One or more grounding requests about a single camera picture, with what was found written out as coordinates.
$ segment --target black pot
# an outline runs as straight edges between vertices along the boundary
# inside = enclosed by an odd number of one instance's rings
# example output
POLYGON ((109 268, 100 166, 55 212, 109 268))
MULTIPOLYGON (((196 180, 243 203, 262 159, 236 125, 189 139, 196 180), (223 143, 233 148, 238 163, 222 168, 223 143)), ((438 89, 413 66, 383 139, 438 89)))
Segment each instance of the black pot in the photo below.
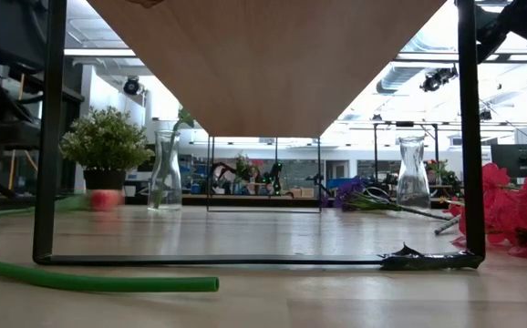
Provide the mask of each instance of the black pot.
POLYGON ((121 190, 126 171, 88 169, 83 171, 83 178, 88 190, 121 190))

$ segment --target pink ball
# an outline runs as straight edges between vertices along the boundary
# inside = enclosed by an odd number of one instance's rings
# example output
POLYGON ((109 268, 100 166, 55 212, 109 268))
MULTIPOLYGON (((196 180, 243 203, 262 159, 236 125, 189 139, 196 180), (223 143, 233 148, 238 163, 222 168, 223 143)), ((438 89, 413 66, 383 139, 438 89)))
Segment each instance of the pink ball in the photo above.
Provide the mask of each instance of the pink ball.
POLYGON ((109 211, 124 203, 121 190, 93 190, 89 196, 92 210, 109 211))

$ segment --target computer monitor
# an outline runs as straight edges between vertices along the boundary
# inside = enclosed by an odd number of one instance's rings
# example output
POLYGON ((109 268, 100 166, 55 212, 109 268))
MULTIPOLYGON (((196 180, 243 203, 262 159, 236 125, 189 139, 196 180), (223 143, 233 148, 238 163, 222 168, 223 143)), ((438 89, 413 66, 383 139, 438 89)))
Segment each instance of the computer monitor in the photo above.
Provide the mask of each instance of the computer monitor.
POLYGON ((527 145, 491 145, 491 157, 512 179, 527 177, 527 145))

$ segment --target black metal frame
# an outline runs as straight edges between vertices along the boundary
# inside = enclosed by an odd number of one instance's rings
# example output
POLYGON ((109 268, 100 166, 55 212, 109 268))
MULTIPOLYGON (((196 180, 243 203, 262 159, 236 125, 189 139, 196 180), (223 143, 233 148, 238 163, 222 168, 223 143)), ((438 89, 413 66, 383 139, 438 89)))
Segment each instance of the black metal frame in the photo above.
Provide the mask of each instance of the black metal frame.
MULTIPOLYGON (((462 108, 463 165, 466 202, 467 251, 458 259, 482 261, 485 256, 484 209, 481 184, 481 140, 476 57, 474 0, 458 0, 460 12, 460 103, 462 108)), ((59 115, 63 87, 63 47, 67 0, 49 2, 46 49, 45 104, 41 129, 41 154, 38 171, 38 194, 35 212, 33 259, 49 265, 205 265, 205 264, 312 264, 312 265, 379 265, 379 256, 281 256, 281 255, 218 255, 218 256, 77 256, 53 255, 55 220, 55 185, 59 140, 59 115)))
POLYGON ((383 122, 383 123, 375 123, 373 124, 373 139, 374 139, 374 142, 375 142, 375 181, 377 181, 377 174, 379 172, 379 169, 378 169, 378 166, 377 166, 377 127, 379 125, 387 125, 387 126, 390 126, 390 125, 400 125, 400 126, 407 126, 407 125, 411 125, 412 127, 414 125, 418 125, 418 126, 421 126, 422 128, 424 128, 424 125, 431 125, 432 127, 434 127, 434 141, 435 141, 435 152, 436 152, 436 163, 439 163, 439 145, 438 145, 438 124, 437 123, 419 123, 419 122, 393 122, 393 121, 386 121, 386 122, 383 122))
MULTIPOLYGON (((275 139, 275 162, 278 161, 278 138, 275 139)), ((317 141, 318 145, 318 174, 322 175, 321 168, 322 163, 320 162, 320 138, 317 141)), ((291 214, 319 214, 322 213, 322 188, 318 184, 318 210, 213 210, 211 209, 211 199, 212 199, 212 176, 211 170, 212 165, 215 161, 215 137, 207 137, 207 211, 208 212, 219 212, 219 213, 291 213, 291 214)), ((272 199, 276 197, 275 195, 261 196, 263 199, 272 199)))

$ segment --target glass vase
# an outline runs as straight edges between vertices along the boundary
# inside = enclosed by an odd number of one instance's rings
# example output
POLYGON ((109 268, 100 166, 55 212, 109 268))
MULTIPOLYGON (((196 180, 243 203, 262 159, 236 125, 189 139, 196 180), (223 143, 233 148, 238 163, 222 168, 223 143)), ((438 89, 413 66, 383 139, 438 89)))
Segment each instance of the glass vase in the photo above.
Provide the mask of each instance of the glass vase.
POLYGON ((179 132, 156 132, 156 159, 148 193, 150 210, 180 210, 182 207, 179 138, 179 132))
POLYGON ((430 208, 428 174, 423 162, 424 138, 399 138, 401 169, 398 178, 398 205, 430 208))

